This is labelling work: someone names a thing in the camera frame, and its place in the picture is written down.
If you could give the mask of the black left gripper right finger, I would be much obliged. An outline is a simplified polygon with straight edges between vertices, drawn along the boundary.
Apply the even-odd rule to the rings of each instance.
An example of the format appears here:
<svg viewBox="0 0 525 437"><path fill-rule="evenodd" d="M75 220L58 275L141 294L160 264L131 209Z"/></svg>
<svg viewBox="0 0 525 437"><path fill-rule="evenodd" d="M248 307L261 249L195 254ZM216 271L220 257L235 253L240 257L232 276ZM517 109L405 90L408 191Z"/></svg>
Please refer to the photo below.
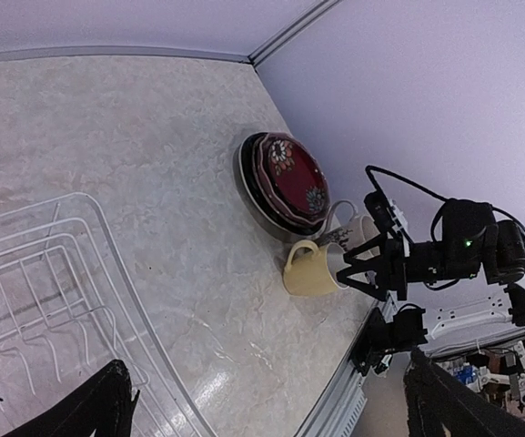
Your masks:
<svg viewBox="0 0 525 437"><path fill-rule="evenodd" d="M525 436L525 421L483 400L418 348L403 382L410 436Z"/></svg>

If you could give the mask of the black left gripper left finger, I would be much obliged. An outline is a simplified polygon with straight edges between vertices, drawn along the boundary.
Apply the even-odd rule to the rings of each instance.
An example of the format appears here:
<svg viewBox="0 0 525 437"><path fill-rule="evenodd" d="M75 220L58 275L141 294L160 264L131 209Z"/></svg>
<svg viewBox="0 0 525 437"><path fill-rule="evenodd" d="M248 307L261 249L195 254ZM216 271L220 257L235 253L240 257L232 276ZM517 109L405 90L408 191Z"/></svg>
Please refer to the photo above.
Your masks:
<svg viewBox="0 0 525 437"><path fill-rule="evenodd" d="M121 360L112 360L48 411L10 436L129 436L138 392Z"/></svg>

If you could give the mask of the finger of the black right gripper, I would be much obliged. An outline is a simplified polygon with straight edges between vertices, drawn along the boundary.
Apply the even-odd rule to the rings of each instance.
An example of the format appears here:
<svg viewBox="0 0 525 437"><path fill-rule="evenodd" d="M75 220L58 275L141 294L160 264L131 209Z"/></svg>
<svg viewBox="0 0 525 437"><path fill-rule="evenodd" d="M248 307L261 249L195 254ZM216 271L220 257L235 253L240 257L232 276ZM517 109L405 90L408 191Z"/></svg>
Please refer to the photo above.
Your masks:
<svg viewBox="0 0 525 437"><path fill-rule="evenodd" d="M394 247L394 239L387 234L379 234L358 247L344 253L346 268L385 269L389 264L389 253Z"/></svg>
<svg viewBox="0 0 525 437"><path fill-rule="evenodd" d="M388 298L388 292L370 281L365 272L346 268L336 274L336 279L343 286L358 290L375 300L385 301Z"/></svg>

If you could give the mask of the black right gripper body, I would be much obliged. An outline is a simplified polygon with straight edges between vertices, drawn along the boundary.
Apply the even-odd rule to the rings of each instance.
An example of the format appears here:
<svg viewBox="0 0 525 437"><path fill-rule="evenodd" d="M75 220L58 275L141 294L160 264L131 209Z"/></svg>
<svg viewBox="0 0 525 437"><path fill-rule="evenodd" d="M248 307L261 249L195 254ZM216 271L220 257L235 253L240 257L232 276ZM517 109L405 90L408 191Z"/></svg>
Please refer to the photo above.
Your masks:
<svg viewBox="0 0 525 437"><path fill-rule="evenodd" d="M442 254L432 242L415 243L405 254L404 244L387 239L382 246L383 271L378 284L385 290L395 291L398 300L408 299L410 283L435 283L441 280Z"/></svg>

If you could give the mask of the floral patterned tall mug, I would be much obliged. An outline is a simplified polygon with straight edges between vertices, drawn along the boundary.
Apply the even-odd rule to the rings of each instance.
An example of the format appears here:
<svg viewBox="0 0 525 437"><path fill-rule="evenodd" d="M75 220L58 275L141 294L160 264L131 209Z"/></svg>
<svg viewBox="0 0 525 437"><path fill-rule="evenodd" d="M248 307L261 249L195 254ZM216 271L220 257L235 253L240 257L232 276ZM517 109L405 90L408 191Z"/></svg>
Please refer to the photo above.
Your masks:
<svg viewBox="0 0 525 437"><path fill-rule="evenodd" d="M337 209L343 205L351 208L352 214L347 222L334 222ZM357 206L350 200L335 201L329 208L325 221L324 232L315 240L319 246L335 243L345 251L355 249L380 234L375 221L369 215L362 215Z"/></svg>

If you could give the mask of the yellow mug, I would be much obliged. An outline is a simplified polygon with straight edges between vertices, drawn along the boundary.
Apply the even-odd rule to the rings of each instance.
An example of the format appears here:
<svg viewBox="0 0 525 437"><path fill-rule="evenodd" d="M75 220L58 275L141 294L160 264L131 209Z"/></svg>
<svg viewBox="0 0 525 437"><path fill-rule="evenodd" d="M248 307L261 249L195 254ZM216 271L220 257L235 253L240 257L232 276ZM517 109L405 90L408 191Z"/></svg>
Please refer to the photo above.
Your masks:
<svg viewBox="0 0 525 437"><path fill-rule="evenodd" d="M345 250L336 243L318 246L301 240L293 245L283 269L283 284L290 295L325 296L348 286L337 280L337 273L346 266Z"/></svg>

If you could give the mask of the maroon pink plate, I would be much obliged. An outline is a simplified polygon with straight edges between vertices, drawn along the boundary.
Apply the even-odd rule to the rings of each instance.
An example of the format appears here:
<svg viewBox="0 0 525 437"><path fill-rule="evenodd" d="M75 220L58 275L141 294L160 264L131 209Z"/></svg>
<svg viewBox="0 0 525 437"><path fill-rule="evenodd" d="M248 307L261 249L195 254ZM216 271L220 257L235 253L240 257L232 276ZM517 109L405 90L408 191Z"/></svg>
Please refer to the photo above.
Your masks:
<svg viewBox="0 0 525 437"><path fill-rule="evenodd" d="M321 220L326 221L327 214L331 206L329 193L329 204L327 211L323 215L319 215L316 218L309 218L303 214L298 213L293 207L291 207L285 200L281 198L278 190L273 186L272 181L270 180L268 164L266 156L264 155L265 149L262 146L262 142L267 134L282 134L290 137L290 135L286 133L267 132L266 135L263 136L262 139L258 140L255 144L252 165L254 169L255 180L260 185L265 200L270 203L270 206L279 214L280 217L293 225L314 226L317 225Z"/></svg>

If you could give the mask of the black rimmed striped plate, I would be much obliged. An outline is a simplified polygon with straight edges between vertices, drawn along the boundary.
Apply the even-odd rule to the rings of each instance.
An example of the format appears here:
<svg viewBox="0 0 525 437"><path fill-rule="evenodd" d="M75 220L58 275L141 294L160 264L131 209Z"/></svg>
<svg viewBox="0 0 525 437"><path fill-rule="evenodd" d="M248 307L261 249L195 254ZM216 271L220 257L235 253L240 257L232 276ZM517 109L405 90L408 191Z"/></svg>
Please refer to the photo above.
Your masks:
<svg viewBox="0 0 525 437"><path fill-rule="evenodd" d="M325 220L314 226L292 225L280 217L265 200L263 191L255 180L252 165L255 144L265 135L266 132L254 133L246 137L235 150L233 170L240 197L258 225L273 238L285 243L318 238L325 230Z"/></svg>

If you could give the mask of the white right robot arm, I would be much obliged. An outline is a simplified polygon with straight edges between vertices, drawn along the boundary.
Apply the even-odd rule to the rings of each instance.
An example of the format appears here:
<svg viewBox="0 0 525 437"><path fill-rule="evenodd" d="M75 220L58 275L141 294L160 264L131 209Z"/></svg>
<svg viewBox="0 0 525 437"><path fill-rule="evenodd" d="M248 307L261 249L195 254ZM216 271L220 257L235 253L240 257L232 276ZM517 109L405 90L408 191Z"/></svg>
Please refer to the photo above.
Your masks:
<svg viewBox="0 0 525 437"><path fill-rule="evenodd" d="M448 355L525 335L525 229L491 204L444 201L438 237L412 242L401 212L379 193L365 205L379 234L347 251L340 283L398 308L376 324L384 350L419 344Z"/></svg>

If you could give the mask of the cluttered background equipment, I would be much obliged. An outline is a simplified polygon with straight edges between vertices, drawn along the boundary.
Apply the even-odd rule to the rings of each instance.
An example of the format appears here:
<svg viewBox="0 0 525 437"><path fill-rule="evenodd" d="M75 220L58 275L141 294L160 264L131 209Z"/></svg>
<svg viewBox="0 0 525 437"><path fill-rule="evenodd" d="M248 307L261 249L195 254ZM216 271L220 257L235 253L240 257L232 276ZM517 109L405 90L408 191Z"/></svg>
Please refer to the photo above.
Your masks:
<svg viewBox="0 0 525 437"><path fill-rule="evenodd" d="M525 340L476 349L437 364L485 401L525 421Z"/></svg>

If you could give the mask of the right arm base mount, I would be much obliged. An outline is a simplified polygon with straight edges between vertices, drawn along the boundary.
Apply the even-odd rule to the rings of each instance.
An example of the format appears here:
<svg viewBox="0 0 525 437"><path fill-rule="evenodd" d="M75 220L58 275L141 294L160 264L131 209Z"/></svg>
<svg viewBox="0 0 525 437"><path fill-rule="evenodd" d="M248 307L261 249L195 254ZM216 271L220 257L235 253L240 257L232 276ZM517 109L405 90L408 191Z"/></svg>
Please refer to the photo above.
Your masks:
<svg viewBox="0 0 525 437"><path fill-rule="evenodd" d="M375 308L349 354L355 369L363 377L371 369L376 374L382 373L388 367L383 363L386 357L426 344L425 313L425 309L409 303L402 306L391 321L386 321L381 310Z"/></svg>

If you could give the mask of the aluminium front frame rail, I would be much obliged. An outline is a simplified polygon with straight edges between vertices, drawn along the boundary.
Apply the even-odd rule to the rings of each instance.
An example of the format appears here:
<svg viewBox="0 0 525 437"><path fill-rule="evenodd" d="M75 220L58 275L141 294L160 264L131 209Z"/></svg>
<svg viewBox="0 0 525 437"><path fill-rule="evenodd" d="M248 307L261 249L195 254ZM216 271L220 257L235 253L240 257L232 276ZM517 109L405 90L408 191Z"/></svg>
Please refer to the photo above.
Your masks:
<svg viewBox="0 0 525 437"><path fill-rule="evenodd" d="M386 320L390 320L396 301L375 302L369 308L359 331L344 355L328 385L319 396L314 407L295 433L296 437L350 436L358 423L367 397L362 390L366 377L352 362L352 352L367 333L370 313L378 308Z"/></svg>

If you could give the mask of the right aluminium corner post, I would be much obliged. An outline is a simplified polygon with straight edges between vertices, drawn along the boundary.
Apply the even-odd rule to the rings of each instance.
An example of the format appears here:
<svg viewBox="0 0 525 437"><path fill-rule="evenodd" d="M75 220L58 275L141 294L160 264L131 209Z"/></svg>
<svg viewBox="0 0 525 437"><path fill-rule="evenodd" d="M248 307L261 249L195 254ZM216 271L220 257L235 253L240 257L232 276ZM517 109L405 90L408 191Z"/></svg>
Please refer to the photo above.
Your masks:
<svg viewBox="0 0 525 437"><path fill-rule="evenodd" d="M254 50L247 58L249 64L258 68L269 57L275 54L281 47L289 43L293 38L306 30L319 20L323 15L339 5L341 0L316 1L307 11L297 17L293 22L280 29L265 43Z"/></svg>

